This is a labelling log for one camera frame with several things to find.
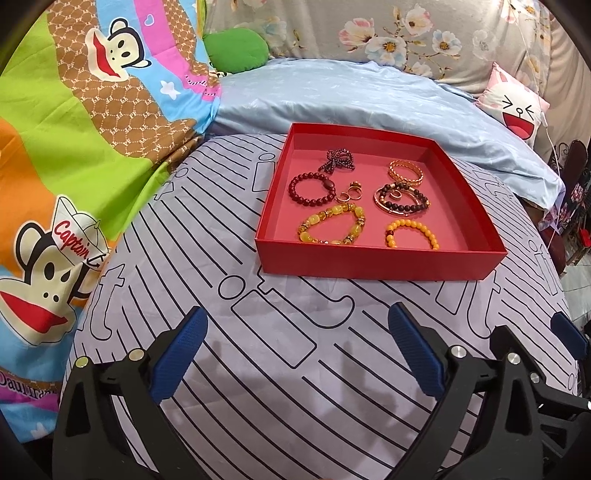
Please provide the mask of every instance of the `yellow beaded bracelet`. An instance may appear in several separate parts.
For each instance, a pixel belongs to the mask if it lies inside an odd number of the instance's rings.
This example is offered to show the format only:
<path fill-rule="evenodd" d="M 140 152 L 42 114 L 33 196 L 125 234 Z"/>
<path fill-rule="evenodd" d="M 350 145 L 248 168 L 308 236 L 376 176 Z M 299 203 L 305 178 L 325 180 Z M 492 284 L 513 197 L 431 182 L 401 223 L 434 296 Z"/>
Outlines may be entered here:
<path fill-rule="evenodd" d="M 356 221 L 355 224 L 351 227 L 349 231 L 349 235 L 347 235 L 342 240 L 332 240 L 332 242 L 328 242 L 326 240 L 318 240 L 310 235 L 308 232 L 308 228 L 312 225 L 322 222 L 327 218 L 330 218 L 334 215 L 340 215 L 343 212 L 351 212 L 355 215 Z M 355 242 L 355 239 L 361 235 L 363 231 L 363 226 L 365 225 L 365 215 L 363 213 L 363 209 L 361 207 L 356 206 L 354 203 L 345 203 L 344 205 L 335 205 L 333 207 L 327 208 L 326 210 L 322 210 L 321 212 L 315 213 L 311 215 L 307 220 L 305 220 L 297 229 L 298 236 L 302 242 L 311 242 L 314 244 L 333 244 L 333 245 L 350 245 Z"/>
<path fill-rule="evenodd" d="M 423 225 L 421 222 L 415 222 L 413 220 L 396 220 L 395 222 L 392 222 L 390 225 L 388 225 L 386 228 L 386 245 L 388 245 L 390 248 L 396 248 L 396 242 L 394 241 L 394 231 L 401 226 L 409 226 L 410 228 L 416 228 L 417 230 L 420 230 L 431 243 L 431 248 L 433 250 L 439 250 L 437 239 L 431 230 L 427 228 L 427 225 Z"/>

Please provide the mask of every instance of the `flower print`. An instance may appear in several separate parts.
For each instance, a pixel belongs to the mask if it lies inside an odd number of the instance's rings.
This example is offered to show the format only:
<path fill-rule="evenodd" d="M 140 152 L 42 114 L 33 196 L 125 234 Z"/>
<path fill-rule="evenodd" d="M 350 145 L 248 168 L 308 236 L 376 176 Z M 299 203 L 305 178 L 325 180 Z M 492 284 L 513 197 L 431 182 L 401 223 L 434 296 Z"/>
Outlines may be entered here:
<path fill-rule="evenodd" d="M 257 9 L 262 7 L 267 3 L 267 0 L 242 0 L 246 5 L 252 7 L 252 9 Z"/>
<path fill-rule="evenodd" d="M 509 0 L 516 12 L 523 13 L 529 18 L 538 18 L 540 5 L 534 0 Z"/>
<path fill-rule="evenodd" d="M 499 46 L 499 41 L 493 34 L 488 34 L 485 30 L 476 30 L 472 37 L 474 45 L 474 55 L 486 61 L 493 61 L 496 56 L 496 49 Z"/>
<path fill-rule="evenodd" d="M 359 47 L 375 36 L 374 19 L 354 18 L 345 24 L 339 32 L 339 40 L 343 45 Z"/>
<path fill-rule="evenodd" d="M 365 46 L 370 60 L 403 69 L 407 62 L 406 42 L 398 37 L 374 37 Z"/>
<path fill-rule="evenodd" d="M 433 32 L 433 50 L 436 53 L 455 56 L 460 53 L 462 42 L 450 31 L 442 32 L 435 30 Z"/>
<path fill-rule="evenodd" d="M 415 75 L 420 75 L 421 77 L 433 78 L 433 72 L 429 65 L 421 62 L 415 62 L 415 64 L 410 67 L 410 73 L 414 73 Z"/>
<path fill-rule="evenodd" d="M 234 28 L 250 28 L 265 39 L 271 48 L 280 48 L 287 39 L 287 23 L 279 17 L 260 18 L 253 22 L 244 22 Z"/>
<path fill-rule="evenodd" d="M 575 203 L 579 203 L 583 200 L 583 187 L 579 183 L 573 188 L 573 193 L 570 194 L 570 199 Z"/>
<path fill-rule="evenodd" d="M 530 90 L 535 90 L 535 83 L 530 78 L 530 76 L 527 75 L 526 72 L 524 72 L 523 70 L 518 71 L 515 78 L 517 79 L 517 81 L 525 85 Z"/>
<path fill-rule="evenodd" d="M 407 13 L 404 19 L 404 26 L 412 37 L 418 37 L 427 33 L 433 28 L 430 14 L 423 7 L 416 4 L 412 10 Z"/>
<path fill-rule="evenodd" d="M 560 214 L 558 215 L 558 221 L 560 223 L 567 223 L 569 219 L 570 219 L 570 212 L 569 212 L 567 205 L 565 203 L 562 206 L 562 208 L 560 209 Z"/>
<path fill-rule="evenodd" d="M 515 9 L 511 5 L 511 0 L 499 0 L 501 7 L 501 18 L 507 23 L 515 23 Z"/>

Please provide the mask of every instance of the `black beaded bracelet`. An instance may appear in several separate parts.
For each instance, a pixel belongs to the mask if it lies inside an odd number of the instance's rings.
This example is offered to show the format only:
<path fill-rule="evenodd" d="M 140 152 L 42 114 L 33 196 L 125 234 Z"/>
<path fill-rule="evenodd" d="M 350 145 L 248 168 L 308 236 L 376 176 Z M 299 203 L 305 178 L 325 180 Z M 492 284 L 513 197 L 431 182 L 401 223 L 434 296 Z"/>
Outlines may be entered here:
<path fill-rule="evenodd" d="M 406 195 L 409 195 L 409 197 L 414 200 L 415 205 L 399 205 L 387 200 L 386 195 L 394 191 L 399 192 L 400 194 L 405 193 Z M 386 184 L 381 189 L 376 190 L 374 193 L 374 201 L 376 205 L 382 210 L 385 210 L 386 212 L 393 215 L 403 216 L 409 216 L 413 213 L 427 210 L 431 205 L 431 202 L 429 202 L 425 195 L 419 192 L 416 188 L 413 188 L 410 185 L 402 182 Z"/>

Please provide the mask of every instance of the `beaded bracelet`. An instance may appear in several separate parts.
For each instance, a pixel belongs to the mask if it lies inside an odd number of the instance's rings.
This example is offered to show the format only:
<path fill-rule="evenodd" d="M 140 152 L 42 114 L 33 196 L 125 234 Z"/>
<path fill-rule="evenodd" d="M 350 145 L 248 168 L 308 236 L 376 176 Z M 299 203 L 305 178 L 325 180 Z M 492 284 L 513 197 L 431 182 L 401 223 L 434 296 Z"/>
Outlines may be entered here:
<path fill-rule="evenodd" d="M 429 243 L 431 243 L 431 248 L 433 250 L 439 250 L 439 244 L 437 243 L 437 239 L 435 235 L 427 228 L 426 225 L 423 225 L 421 222 L 415 222 L 413 220 L 396 220 L 395 222 L 391 223 L 386 228 L 386 245 L 390 248 L 396 248 L 396 242 L 394 241 L 394 231 L 402 226 L 409 226 L 410 228 L 416 228 L 417 230 L 421 231 Z"/>
<path fill-rule="evenodd" d="M 322 186 L 328 191 L 328 195 L 319 198 L 319 199 L 305 199 L 304 197 L 300 196 L 296 192 L 296 185 L 301 182 L 302 180 L 307 179 L 315 179 L 320 180 L 322 182 Z M 291 199 L 300 205 L 315 207 L 324 205 L 325 203 L 331 202 L 336 197 L 336 188 L 335 183 L 328 178 L 323 173 L 318 173 L 315 171 L 311 171 L 308 173 L 302 173 L 301 175 L 297 175 L 293 177 L 290 186 L 287 189 Z"/>
<path fill-rule="evenodd" d="M 397 191 L 399 193 L 405 193 L 409 195 L 414 200 L 416 205 L 399 205 L 397 203 L 387 201 L 386 195 L 391 191 Z M 409 216 L 413 213 L 420 212 L 421 210 L 427 210 L 431 205 L 431 202 L 429 202 L 425 195 L 410 185 L 406 185 L 405 183 L 401 182 L 386 184 L 381 189 L 376 190 L 374 193 L 374 202 L 378 207 L 390 214 L 403 216 Z"/>
<path fill-rule="evenodd" d="M 406 177 L 403 177 L 402 175 L 400 175 L 400 173 L 397 173 L 394 170 L 394 168 L 396 168 L 396 167 L 405 167 L 405 168 L 415 172 L 418 175 L 418 178 L 411 180 Z M 409 162 L 407 160 L 394 160 L 393 162 L 390 162 L 390 166 L 388 167 L 388 173 L 395 181 L 399 181 L 401 183 L 406 183 L 407 185 L 410 185 L 411 187 L 418 187 L 424 178 L 423 171 L 420 168 L 418 168 L 414 163 Z"/>
<path fill-rule="evenodd" d="M 318 240 L 310 235 L 308 228 L 312 225 L 320 223 L 327 218 L 334 215 L 340 215 L 343 212 L 351 212 L 355 215 L 355 224 L 351 227 L 349 235 L 342 240 L 332 240 L 332 242 L 326 240 Z M 344 205 L 334 205 L 331 208 L 322 210 L 314 215 L 311 215 L 305 220 L 297 229 L 298 235 L 302 242 L 312 242 L 314 244 L 333 244 L 333 245 L 350 245 L 355 242 L 355 239 L 363 232 L 363 226 L 365 225 L 365 215 L 363 208 L 356 206 L 354 203 L 345 203 Z"/>

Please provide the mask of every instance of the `red box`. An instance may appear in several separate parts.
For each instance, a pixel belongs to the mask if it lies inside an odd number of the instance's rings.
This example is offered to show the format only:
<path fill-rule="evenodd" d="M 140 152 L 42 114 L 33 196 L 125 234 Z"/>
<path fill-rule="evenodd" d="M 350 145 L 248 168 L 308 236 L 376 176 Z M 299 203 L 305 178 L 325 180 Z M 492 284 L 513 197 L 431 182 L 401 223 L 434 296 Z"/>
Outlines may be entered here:
<path fill-rule="evenodd" d="M 287 193 L 293 177 L 317 171 L 329 149 L 346 148 L 355 170 L 337 169 L 330 176 L 337 193 L 352 181 L 363 185 L 355 203 L 365 210 L 365 227 L 354 245 L 301 242 L 297 229 L 322 207 L 305 207 Z M 424 223 L 436 235 L 440 250 L 431 250 L 424 235 L 410 228 L 396 230 L 398 248 L 385 244 L 387 225 L 402 217 L 378 208 L 373 193 L 393 180 L 388 166 L 410 160 L 424 172 L 418 189 L 431 202 L 425 211 L 407 217 Z M 415 178 L 412 172 L 400 174 Z M 326 195 L 317 180 L 302 181 L 298 194 Z M 324 205 L 327 208 L 336 202 Z M 343 239 L 355 223 L 343 213 L 310 228 L 319 239 Z M 255 235 L 262 269 L 269 274 L 370 280 L 482 280 L 507 251 L 484 207 L 450 158 L 433 140 L 395 132 L 340 125 L 293 124 L 278 160 Z"/>

